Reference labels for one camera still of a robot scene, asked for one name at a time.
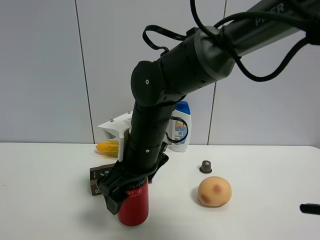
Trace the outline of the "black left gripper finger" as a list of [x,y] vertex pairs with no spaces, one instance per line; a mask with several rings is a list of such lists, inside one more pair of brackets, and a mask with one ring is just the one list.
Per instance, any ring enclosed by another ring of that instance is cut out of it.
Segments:
[[105,186],[100,186],[99,190],[104,197],[107,210],[113,215],[118,214],[122,204],[129,198],[129,194],[122,187],[116,187],[110,190]]

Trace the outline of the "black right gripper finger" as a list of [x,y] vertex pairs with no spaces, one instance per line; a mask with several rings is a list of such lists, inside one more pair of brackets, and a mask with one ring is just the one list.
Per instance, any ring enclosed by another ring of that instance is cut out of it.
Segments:
[[147,180],[148,180],[148,183],[151,184],[152,183],[152,179],[153,177],[155,176],[156,172],[152,172],[150,173],[148,176],[147,176]]

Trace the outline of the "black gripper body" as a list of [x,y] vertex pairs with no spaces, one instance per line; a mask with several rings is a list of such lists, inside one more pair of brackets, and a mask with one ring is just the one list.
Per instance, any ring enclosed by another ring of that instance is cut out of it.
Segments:
[[125,149],[124,160],[116,163],[128,170],[157,172],[169,160],[165,154],[167,146],[167,143],[162,142],[156,147],[138,148],[130,142]]

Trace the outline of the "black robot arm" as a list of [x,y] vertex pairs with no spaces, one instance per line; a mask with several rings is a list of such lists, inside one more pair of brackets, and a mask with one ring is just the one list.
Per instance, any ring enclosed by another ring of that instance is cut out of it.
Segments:
[[[187,94],[228,77],[234,66],[254,82],[276,78],[295,54],[306,45],[320,43],[320,3],[317,0],[262,0],[246,12],[227,16],[213,26],[205,26],[190,2],[196,27],[184,35],[157,25],[153,31],[178,40],[168,49],[162,47],[156,61],[141,61],[134,68],[130,86],[135,99],[132,112],[102,125],[118,138],[118,159],[108,175],[97,181],[107,209],[116,215],[128,199],[128,187],[151,180],[167,161],[164,151],[174,143],[167,133],[176,104]],[[280,65],[266,76],[256,76],[241,58],[297,31],[305,37],[298,41]]]

